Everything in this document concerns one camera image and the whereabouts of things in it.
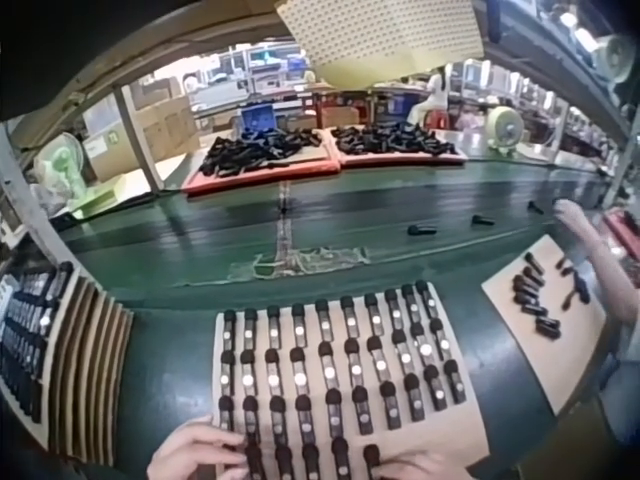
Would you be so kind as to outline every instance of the black component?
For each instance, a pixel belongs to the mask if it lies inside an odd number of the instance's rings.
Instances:
[[[529,280],[531,280],[533,283],[541,287],[544,287],[545,281],[536,272],[534,272],[531,267],[524,267],[522,269],[522,274],[525,277],[527,277]]]
[[[538,215],[544,215],[544,210],[542,210],[533,200],[530,200],[527,204],[527,210],[530,212],[535,212]]]
[[[236,364],[236,356],[231,350],[225,350],[220,355],[220,362],[225,365],[234,366]]]
[[[374,293],[367,293],[364,296],[364,305],[365,307],[373,307],[378,305],[378,299]]]
[[[345,295],[344,297],[340,298],[340,307],[353,308],[353,298],[348,295]]]
[[[439,318],[434,318],[429,322],[429,330],[434,335],[438,333],[440,330],[442,330],[443,328],[444,326],[442,325],[442,320],[440,320]]]
[[[522,313],[534,315],[536,317],[546,317],[549,314],[549,310],[537,305],[523,305],[520,310],[522,310]]]
[[[342,403],[342,394],[337,388],[331,388],[327,390],[324,396],[324,401],[327,405],[340,405]]]
[[[487,225],[492,226],[495,225],[495,221],[489,217],[484,217],[482,215],[474,215],[471,217],[471,225]]]
[[[318,345],[318,355],[320,357],[332,356],[333,348],[331,348],[331,344],[329,342],[320,342],[320,345]]]
[[[346,155],[368,153],[427,153],[434,157],[456,154],[455,146],[442,142],[435,132],[407,122],[355,127],[337,127],[331,130],[338,150]]]
[[[242,401],[242,409],[245,412],[257,412],[258,411],[258,400],[256,397],[244,397]]]
[[[240,354],[240,363],[243,365],[253,365],[256,363],[256,356],[253,350],[243,350]]]
[[[380,384],[380,395],[384,398],[393,397],[396,394],[396,386],[389,381]]]
[[[284,398],[276,395],[269,400],[269,410],[277,413],[284,413],[287,410],[287,404]]]
[[[301,303],[294,303],[291,306],[291,316],[304,317],[304,305],[302,305]]]
[[[373,352],[374,350],[382,350],[382,342],[380,341],[380,337],[369,337],[367,339],[367,350],[369,350],[369,352]]]
[[[407,341],[407,336],[405,335],[403,330],[394,330],[393,333],[391,334],[391,342],[394,345],[398,345],[400,343],[406,343],[406,341]]]
[[[235,322],[237,320],[237,315],[235,310],[225,310],[224,312],[224,321],[225,322]]]
[[[218,409],[221,412],[232,412],[234,409],[233,398],[228,395],[223,395],[222,397],[220,397],[218,399]]]
[[[420,323],[412,323],[409,327],[409,333],[413,338],[419,337],[420,335],[424,335],[424,327]]]
[[[264,352],[264,361],[267,363],[280,363],[280,355],[278,355],[278,351],[275,348],[268,349]]]
[[[351,400],[353,403],[363,403],[369,400],[369,392],[364,387],[357,385],[351,392]]]
[[[271,317],[280,318],[280,307],[277,305],[269,305],[267,307],[267,318]]]
[[[431,225],[409,225],[407,235],[417,237],[419,235],[435,235],[438,229]]]
[[[316,312],[328,312],[329,302],[324,298],[316,300]]]
[[[299,412],[311,411],[311,399],[308,395],[298,395],[296,397],[296,410]]]
[[[406,391],[415,390],[416,388],[420,388],[420,380],[415,373],[408,373],[404,377],[404,389]]]
[[[527,262],[529,265],[531,265],[531,268],[533,268],[538,275],[544,275],[544,268],[542,268],[542,265],[538,263],[538,261],[536,260],[536,257],[533,256],[533,253],[531,252],[525,253],[524,261]]]
[[[562,335],[557,328],[551,328],[543,323],[536,323],[536,332],[550,340],[557,340]]]
[[[304,362],[304,350],[300,347],[293,347],[289,352],[291,363]]]
[[[398,294],[393,288],[388,288],[384,291],[384,299],[387,302],[393,302],[394,300],[398,300]]]
[[[347,355],[360,353],[360,345],[355,338],[349,338],[344,342],[344,351]]]
[[[258,319],[258,311],[255,308],[247,308],[244,311],[244,319],[245,320],[257,320]]]

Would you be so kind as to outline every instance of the black plastic part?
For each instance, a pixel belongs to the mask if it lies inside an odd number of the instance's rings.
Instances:
[[[420,323],[412,323],[409,327],[409,333],[413,338],[419,337],[420,335],[424,335],[424,327]]]
[[[324,396],[327,405],[340,405],[342,403],[342,394],[337,388],[330,388]]]
[[[269,305],[267,307],[267,318],[280,318],[280,307],[277,305]]]
[[[280,363],[280,355],[278,355],[278,351],[275,348],[268,349],[264,352],[264,361],[267,363]]]
[[[304,305],[302,305],[301,303],[294,303],[291,306],[291,316],[304,317]]]
[[[367,350],[373,352],[374,350],[382,350],[382,342],[380,341],[380,337],[369,337],[367,339]]]
[[[380,384],[380,395],[384,398],[393,397],[396,394],[396,386],[393,382],[385,381]]]
[[[287,410],[287,403],[279,395],[271,397],[269,400],[269,410],[277,413],[284,413]]]
[[[393,333],[391,334],[391,342],[394,345],[406,343],[407,335],[404,333],[404,330],[394,330]]]
[[[256,397],[248,396],[244,397],[242,401],[242,409],[245,412],[257,412],[258,411],[258,400]]]
[[[240,354],[240,363],[243,365],[256,363],[256,355],[253,353],[253,350],[243,350]]]
[[[320,298],[316,300],[316,312],[328,312],[328,311],[329,311],[329,302],[326,299]]]
[[[366,293],[364,296],[364,305],[366,307],[373,307],[378,305],[378,298],[374,293]]]
[[[289,360],[291,363],[304,362],[304,350],[300,347],[294,347],[289,352]]]
[[[361,385],[356,385],[351,392],[353,403],[363,403],[369,400],[369,392]]]
[[[403,382],[404,382],[404,389],[406,391],[420,388],[420,379],[415,373],[407,373],[407,375],[404,377]]]
[[[427,382],[435,380],[439,376],[440,372],[438,372],[438,367],[436,367],[435,365],[427,365],[427,367],[424,369],[424,379]]]
[[[434,335],[439,332],[440,330],[442,330],[443,325],[442,325],[442,320],[440,320],[439,318],[434,318],[433,320],[431,320],[429,322],[429,330],[431,331],[431,333],[433,333]]]
[[[340,307],[341,308],[353,308],[353,297],[345,295],[340,298]]]
[[[258,319],[258,311],[255,308],[247,308],[244,311],[244,319],[245,320],[257,320]]]
[[[296,410],[299,412],[311,411],[311,399],[308,395],[298,395],[296,397]]]
[[[225,350],[220,355],[220,362],[224,363],[225,365],[234,366],[236,364],[236,356],[231,350]]]
[[[229,395],[223,395],[218,399],[218,409],[221,412],[233,412],[233,398]]]
[[[349,338],[344,342],[344,352],[349,355],[352,353],[360,353],[360,345],[355,338]]]
[[[453,375],[454,373],[458,373],[458,362],[455,360],[447,360],[444,362],[444,373],[445,375]]]

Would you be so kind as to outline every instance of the hand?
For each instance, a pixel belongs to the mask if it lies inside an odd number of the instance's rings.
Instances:
[[[431,452],[409,453],[384,462],[373,470],[376,478],[394,480],[473,480],[464,467]]]
[[[560,199],[553,204],[553,212],[558,220],[584,243],[599,241],[600,235],[584,214],[582,207],[571,200]]]
[[[211,416],[191,420],[167,437],[147,467],[149,480],[190,480],[199,465],[233,465],[218,480],[241,480],[249,472],[246,457],[224,445],[238,446],[244,436],[211,426]]]

